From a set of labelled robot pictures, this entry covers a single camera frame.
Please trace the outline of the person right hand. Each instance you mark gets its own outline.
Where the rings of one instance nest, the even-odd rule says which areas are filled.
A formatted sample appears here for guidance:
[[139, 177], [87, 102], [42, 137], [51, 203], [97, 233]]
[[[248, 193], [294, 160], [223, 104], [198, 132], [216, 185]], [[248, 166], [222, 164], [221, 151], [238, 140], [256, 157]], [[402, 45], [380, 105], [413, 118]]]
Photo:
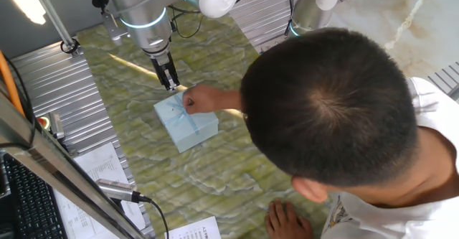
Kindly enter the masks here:
[[182, 104], [188, 114], [210, 113], [217, 110], [221, 91], [208, 85], [196, 85], [187, 89]]

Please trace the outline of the person left hand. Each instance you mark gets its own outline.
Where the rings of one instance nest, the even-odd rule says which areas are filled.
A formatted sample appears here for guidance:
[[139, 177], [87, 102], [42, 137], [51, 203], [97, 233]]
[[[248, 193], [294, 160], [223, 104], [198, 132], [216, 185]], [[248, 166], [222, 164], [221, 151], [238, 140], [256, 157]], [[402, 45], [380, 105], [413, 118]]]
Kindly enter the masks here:
[[310, 221], [298, 216], [290, 201], [269, 204], [265, 228], [270, 239], [313, 239]]

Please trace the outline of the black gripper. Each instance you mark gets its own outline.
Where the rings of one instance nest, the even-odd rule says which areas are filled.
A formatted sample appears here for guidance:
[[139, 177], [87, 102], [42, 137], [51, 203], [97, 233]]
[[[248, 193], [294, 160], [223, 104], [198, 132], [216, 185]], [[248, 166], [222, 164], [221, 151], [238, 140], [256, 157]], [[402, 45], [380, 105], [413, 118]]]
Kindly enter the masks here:
[[169, 51], [152, 53], [148, 56], [151, 58], [156, 74], [166, 90], [174, 91], [180, 86], [174, 61]]

